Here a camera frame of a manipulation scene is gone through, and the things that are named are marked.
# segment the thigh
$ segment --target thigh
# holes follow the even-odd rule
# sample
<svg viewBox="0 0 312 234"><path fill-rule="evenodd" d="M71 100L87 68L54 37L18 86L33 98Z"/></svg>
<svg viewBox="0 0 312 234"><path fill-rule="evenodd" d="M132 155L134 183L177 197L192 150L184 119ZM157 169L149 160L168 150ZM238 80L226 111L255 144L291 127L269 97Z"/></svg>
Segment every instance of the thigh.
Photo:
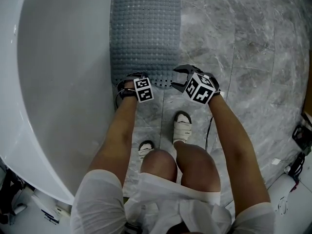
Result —
<svg viewBox="0 0 312 234"><path fill-rule="evenodd" d="M212 157L201 147L184 144L177 150L181 185L200 192L220 192L221 183Z"/></svg>
<svg viewBox="0 0 312 234"><path fill-rule="evenodd" d="M143 159L141 173L152 174L176 182L177 166L175 159L164 150L150 151Z"/></svg>

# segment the marble floor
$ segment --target marble floor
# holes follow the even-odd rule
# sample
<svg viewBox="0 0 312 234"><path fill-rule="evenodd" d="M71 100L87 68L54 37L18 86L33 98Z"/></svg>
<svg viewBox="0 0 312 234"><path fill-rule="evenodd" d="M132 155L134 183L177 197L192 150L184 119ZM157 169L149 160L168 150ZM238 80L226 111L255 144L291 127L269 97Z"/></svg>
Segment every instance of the marble floor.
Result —
<svg viewBox="0 0 312 234"><path fill-rule="evenodd" d="M291 160L299 151L291 136L307 86L311 0L181 0L181 4L180 63L217 77L270 186L289 163L272 165L272 159ZM171 144L176 111L192 117L189 142L205 147L209 109L186 101L173 89L154 88L154 95L153 101L138 106L125 196L135 190L142 141L150 139L176 156ZM220 173L221 204L227 205L233 197L214 123L208 152Z"/></svg>

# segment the white sleeve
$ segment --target white sleeve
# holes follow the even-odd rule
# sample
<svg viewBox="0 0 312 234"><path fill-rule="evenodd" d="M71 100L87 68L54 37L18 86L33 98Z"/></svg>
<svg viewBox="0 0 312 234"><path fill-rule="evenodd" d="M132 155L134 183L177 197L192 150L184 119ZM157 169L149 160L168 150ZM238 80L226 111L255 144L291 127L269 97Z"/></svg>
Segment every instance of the white sleeve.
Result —
<svg viewBox="0 0 312 234"><path fill-rule="evenodd" d="M119 234L126 217L122 187L115 174L93 170L83 178L72 207L72 234Z"/></svg>
<svg viewBox="0 0 312 234"><path fill-rule="evenodd" d="M271 203L253 205L238 214L229 233L273 234L275 212Z"/></svg>

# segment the bath mat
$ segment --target bath mat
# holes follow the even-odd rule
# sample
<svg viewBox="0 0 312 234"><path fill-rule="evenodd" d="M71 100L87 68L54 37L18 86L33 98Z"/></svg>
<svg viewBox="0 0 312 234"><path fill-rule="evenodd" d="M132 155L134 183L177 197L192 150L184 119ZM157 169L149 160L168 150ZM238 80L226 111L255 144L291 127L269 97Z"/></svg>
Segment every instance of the bath mat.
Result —
<svg viewBox="0 0 312 234"><path fill-rule="evenodd" d="M146 71L168 88L178 65L181 0L114 0L111 15L112 82Z"/></svg>

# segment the bathtub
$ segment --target bathtub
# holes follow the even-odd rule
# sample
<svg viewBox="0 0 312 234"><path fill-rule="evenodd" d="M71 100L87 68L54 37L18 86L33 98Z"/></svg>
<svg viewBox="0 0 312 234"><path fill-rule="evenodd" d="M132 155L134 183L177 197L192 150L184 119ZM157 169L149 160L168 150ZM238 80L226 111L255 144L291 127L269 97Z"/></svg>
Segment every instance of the bathtub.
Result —
<svg viewBox="0 0 312 234"><path fill-rule="evenodd" d="M114 113L111 0L0 0L0 157L72 204Z"/></svg>

